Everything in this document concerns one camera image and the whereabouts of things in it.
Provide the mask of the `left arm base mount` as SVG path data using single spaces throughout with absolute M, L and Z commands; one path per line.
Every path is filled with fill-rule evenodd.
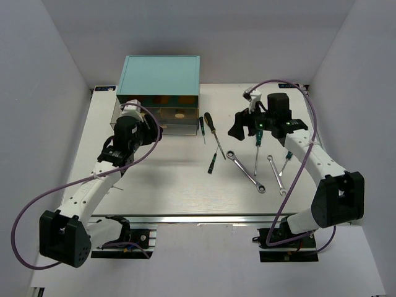
M 91 219 L 87 226 L 93 243 L 92 259 L 149 259 L 157 239 L 157 225 L 110 215 Z

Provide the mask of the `small black green precision screwdriver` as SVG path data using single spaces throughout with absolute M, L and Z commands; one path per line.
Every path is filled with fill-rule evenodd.
M 207 170 L 208 174 L 212 174 L 214 166 L 215 166 L 216 159 L 217 159 L 217 153 L 214 153 L 214 155 L 212 157 L 212 160 L 210 162 L 209 168 Z

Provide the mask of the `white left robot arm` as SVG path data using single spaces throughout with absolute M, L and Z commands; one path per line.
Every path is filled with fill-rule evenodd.
M 39 221 L 40 254 L 72 267 L 80 267 L 92 249 L 109 244 L 123 247 L 130 242 L 129 221 L 110 215 L 95 223 L 89 220 L 98 204 L 134 163 L 139 147 L 161 139 L 156 120 L 121 116 L 114 134 L 107 138 L 97 162 L 78 190 L 54 212 L 45 211 Z

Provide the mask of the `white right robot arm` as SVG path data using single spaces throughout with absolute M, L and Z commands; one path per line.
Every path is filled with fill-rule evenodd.
M 313 141 L 314 133 L 308 126 L 292 117 L 288 95 L 271 93 L 265 110 L 261 110 L 259 92 L 245 93 L 244 97 L 249 106 L 236 113 L 229 136 L 244 140 L 246 135 L 270 132 L 301 162 L 317 187 L 310 208 L 287 217 L 282 223 L 280 241 L 292 247 L 301 241 L 303 233 L 361 219 L 364 215 L 363 175 L 347 171 Z

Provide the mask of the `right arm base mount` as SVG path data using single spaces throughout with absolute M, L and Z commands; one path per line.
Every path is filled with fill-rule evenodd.
M 269 228 L 257 230 L 258 235 L 252 238 L 259 246 L 261 263 L 318 262 L 316 240 L 313 235 L 285 244 L 268 246 L 266 243 Z

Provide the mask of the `black yellow large screwdriver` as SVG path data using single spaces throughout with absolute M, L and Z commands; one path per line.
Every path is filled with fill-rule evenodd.
M 225 155 L 225 153 L 223 151 L 223 148 L 222 148 L 222 146 L 220 144 L 220 141 L 218 139 L 216 128 L 214 126 L 212 116 L 211 116 L 211 114 L 209 112 L 205 112 L 204 113 L 204 120 L 205 120 L 206 124 L 208 125 L 211 133 L 214 135 L 215 140 L 217 141 L 218 147 L 219 147 L 219 149 L 221 151 L 221 154 L 222 154 L 223 158 L 226 160 L 226 155 Z

